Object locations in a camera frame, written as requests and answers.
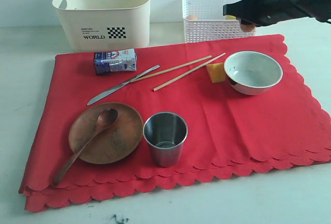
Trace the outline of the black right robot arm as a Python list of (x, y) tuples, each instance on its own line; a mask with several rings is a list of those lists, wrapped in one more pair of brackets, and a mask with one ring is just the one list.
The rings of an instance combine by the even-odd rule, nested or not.
[(330, 24), (330, 0), (240, 0), (225, 4), (223, 15), (256, 27), (306, 17)]

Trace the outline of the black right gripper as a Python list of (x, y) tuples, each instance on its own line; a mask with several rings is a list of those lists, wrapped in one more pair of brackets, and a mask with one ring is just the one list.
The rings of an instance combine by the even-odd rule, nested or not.
[(270, 26), (308, 16), (291, 0), (242, 0), (223, 5), (224, 16), (240, 17), (241, 25)]

